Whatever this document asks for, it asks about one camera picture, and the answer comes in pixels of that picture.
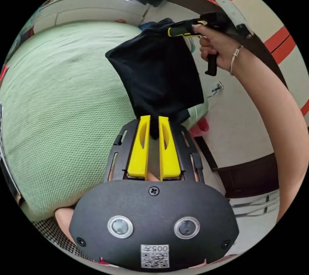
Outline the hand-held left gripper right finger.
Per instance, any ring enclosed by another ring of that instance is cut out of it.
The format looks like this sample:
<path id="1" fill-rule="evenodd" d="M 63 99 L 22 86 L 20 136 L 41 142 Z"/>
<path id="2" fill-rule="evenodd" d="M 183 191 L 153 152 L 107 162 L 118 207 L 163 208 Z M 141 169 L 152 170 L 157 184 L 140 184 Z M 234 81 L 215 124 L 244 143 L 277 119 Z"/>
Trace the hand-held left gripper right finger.
<path id="1" fill-rule="evenodd" d="M 181 174 L 168 117 L 159 116 L 160 181 L 178 179 Z"/>

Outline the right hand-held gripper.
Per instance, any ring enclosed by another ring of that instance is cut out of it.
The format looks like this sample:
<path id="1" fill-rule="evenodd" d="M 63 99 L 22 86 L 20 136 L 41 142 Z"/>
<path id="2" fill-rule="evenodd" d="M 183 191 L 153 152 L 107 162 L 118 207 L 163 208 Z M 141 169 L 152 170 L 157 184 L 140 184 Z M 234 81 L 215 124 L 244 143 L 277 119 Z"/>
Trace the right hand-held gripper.
<path id="1" fill-rule="evenodd" d="M 169 37 L 193 38 L 199 37 L 200 34 L 194 32 L 192 26 L 201 24 L 221 33 L 226 33 L 232 29 L 232 22 L 224 13 L 210 12 L 202 14 L 199 18 L 188 19 L 177 22 L 168 28 Z"/>

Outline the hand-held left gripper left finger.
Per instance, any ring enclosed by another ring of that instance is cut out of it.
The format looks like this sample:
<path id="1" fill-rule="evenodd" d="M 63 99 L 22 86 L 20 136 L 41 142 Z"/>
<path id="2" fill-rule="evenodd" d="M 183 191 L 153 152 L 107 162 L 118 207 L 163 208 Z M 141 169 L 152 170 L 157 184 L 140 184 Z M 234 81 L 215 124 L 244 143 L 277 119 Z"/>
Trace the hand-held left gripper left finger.
<path id="1" fill-rule="evenodd" d="M 150 121 L 151 117 L 145 115 L 141 116 L 138 122 L 127 168 L 127 174 L 130 178 L 147 179 Z"/>

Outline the person's right hand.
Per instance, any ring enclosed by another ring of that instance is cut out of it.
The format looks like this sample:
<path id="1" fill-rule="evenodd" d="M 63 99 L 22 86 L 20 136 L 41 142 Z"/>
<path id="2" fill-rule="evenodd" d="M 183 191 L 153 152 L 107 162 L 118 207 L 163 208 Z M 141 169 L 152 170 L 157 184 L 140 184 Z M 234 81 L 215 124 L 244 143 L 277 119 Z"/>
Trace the person's right hand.
<path id="1" fill-rule="evenodd" d="M 193 25 L 192 29 L 201 35 L 199 41 L 201 58 L 210 63 L 210 56 L 216 56 L 216 65 L 233 75 L 232 67 L 242 45 L 226 34 L 201 24 Z"/>

